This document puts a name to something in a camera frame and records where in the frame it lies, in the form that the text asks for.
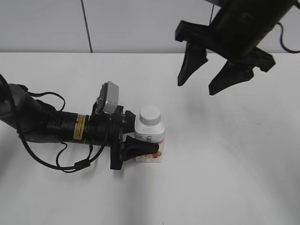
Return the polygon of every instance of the gray wall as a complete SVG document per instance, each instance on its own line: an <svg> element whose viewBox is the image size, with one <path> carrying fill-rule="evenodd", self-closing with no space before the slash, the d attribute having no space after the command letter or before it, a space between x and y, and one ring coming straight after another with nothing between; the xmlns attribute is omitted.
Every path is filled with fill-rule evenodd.
<svg viewBox="0 0 300 225"><path fill-rule="evenodd" d="M84 0L94 52L182 53L174 41L181 19L208 24L203 0ZM285 16L285 43L299 49L300 12ZM80 0L1 0L0 52L89 52ZM281 53L279 27L260 44Z"/></svg>

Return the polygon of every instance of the bottle label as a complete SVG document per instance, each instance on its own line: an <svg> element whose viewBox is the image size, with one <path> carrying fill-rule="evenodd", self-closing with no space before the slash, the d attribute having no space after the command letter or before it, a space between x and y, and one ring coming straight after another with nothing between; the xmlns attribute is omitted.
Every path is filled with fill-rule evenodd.
<svg viewBox="0 0 300 225"><path fill-rule="evenodd" d="M136 157L135 160L137 162L161 162L163 149L165 145L164 134L143 135L143 134L135 133L135 138L143 142L156 143L159 145L159 149L157 153Z"/></svg>

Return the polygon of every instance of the white tabletop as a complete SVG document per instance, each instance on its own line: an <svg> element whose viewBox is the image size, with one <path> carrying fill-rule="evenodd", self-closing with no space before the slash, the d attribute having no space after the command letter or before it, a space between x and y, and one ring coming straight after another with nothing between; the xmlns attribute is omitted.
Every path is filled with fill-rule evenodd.
<svg viewBox="0 0 300 225"><path fill-rule="evenodd" d="M182 54L1 53L9 83L55 91L68 112L89 114L101 84L116 83L126 109L161 109L166 142L162 163L131 160L112 171L107 148L90 168L65 174L35 162L0 123L0 224L298 224L300 56L277 54L269 73L255 69L252 81L214 97L208 84L225 60L208 57L177 87ZM50 163L62 148L30 146ZM70 144L61 164L87 154Z"/></svg>

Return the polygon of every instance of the plastic bottle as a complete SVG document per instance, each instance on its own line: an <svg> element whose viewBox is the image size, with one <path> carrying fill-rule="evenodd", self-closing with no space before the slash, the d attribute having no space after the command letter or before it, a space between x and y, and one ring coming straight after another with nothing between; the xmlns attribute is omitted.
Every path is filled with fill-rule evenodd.
<svg viewBox="0 0 300 225"><path fill-rule="evenodd" d="M135 139L157 143L157 154L136 157L137 162L161 162L165 145L165 123L156 106L144 106L135 119Z"/></svg>

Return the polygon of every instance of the yellow label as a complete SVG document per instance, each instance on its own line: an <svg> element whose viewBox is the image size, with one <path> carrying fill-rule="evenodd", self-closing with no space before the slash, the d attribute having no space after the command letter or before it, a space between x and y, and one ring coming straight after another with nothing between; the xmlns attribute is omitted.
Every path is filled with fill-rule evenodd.
<svg viewBox="0 0 300 225"><path fill-rule="evenodd" d="M82 140L86 115L78 114L73 139Z"/></svg>

